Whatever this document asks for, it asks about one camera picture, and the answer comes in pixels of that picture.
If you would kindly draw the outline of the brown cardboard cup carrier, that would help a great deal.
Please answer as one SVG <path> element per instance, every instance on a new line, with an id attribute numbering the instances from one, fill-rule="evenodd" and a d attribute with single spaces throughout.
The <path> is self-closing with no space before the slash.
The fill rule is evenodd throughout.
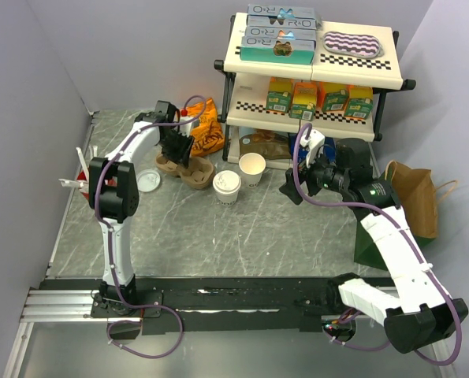
<path id="1" fill-rule="evenodd" d="M 161 172 L 180 178 L 182 183 L 196 190 L 209 187 L 216 174 L 214 165 L 203 157 L 190 157 L 187 168 L 168 160 L 163 154 L 158 154 L 154 162 Z"/>

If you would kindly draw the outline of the white plastic cup lid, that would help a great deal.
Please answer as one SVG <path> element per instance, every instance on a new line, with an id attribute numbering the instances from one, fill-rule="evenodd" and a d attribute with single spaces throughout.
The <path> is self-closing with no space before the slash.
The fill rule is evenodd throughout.
<path id="1" fill-rule="evenodd" d="M 217 193 L 230 194 L 240 189 L 241 178 L 231 170 L 218 172 L 213 180 L 213 187 Z"/>

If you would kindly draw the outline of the white paper coffee cup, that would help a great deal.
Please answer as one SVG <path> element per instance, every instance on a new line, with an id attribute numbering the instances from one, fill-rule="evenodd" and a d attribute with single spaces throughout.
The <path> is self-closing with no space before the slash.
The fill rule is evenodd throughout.
<path id="1" fill-rule="evenodd" d="M 217 173 L 213 179 L 213 188 L 218 201 L 226 206 L 231 206 L 237 200 L 241 187 L 240 176 L 231 170 Z"/>

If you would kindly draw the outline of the brown paper bag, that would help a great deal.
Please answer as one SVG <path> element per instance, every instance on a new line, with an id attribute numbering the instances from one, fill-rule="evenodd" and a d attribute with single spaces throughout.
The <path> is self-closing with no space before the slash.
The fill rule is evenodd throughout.
<path id="1" fill-rule="evenodd" d="M 430 169 L 413 169 L 391 160 L 384 177 L 398 195 L 412 235 L 420 246 L 438 237 L 438 205 L 458 186 L 450 180 L 436 187 Z"/>

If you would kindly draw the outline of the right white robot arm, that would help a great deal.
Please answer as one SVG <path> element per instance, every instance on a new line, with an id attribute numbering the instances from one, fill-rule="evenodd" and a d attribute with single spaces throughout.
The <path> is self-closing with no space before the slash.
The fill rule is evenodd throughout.
<path id="1" fill-rule="evenodd" d="M 452 298 L 437 280 L 391 183 L 374 176 L 367 142 L 340 140 L 334 161 L 322 152 L 324 142 L 318 132 L 296 139 L 296 147 L 304 148 L 307 156 L 294 158 L 280 191 L 297 205 L 321 190 L 340 194 L 340 206 L 347 206 L 370 236 L 397 291 L 396 296 L 388 295 L 353 273 L 344 274 L 333 279 L 327 307 L 339 314 L 353 308 L 369 316 L 383 326 L 389 342 L 402 354 L 450 336 L 459 347 L 467 305 Z"/>

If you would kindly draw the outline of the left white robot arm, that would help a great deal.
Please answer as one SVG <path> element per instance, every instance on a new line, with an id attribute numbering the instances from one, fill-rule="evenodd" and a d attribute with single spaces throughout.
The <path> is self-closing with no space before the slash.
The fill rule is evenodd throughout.
<path id="1" fill-rule="evenodd" d="M 89 206 L 102 232 L 104 272 L 95 304 L 127 317 L 143 309 L 131 263 L 130 228 L 140 194 L 136 166 L 154 146 L 164 156 L 186 165 L 192 150 L 191 130 L 199 123 L 183 109 L 159 101 L 153 111 L 140 113 L 113 151 L 89 163 Z"/>

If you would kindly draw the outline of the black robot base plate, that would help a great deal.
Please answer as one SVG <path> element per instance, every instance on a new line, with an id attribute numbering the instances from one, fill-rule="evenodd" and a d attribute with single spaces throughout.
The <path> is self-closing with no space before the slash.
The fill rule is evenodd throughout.
<path id="1" fill-rule="evenodd" d="M 347 309 L 332 280 L 312 277 L 139 278 L 123 298 L 100 280 L 44 280 L 39 292 L 60 303 L 83 299 L 83 318 L 106 320 L 118 341 L 179 331 L 321 332 Z"/>

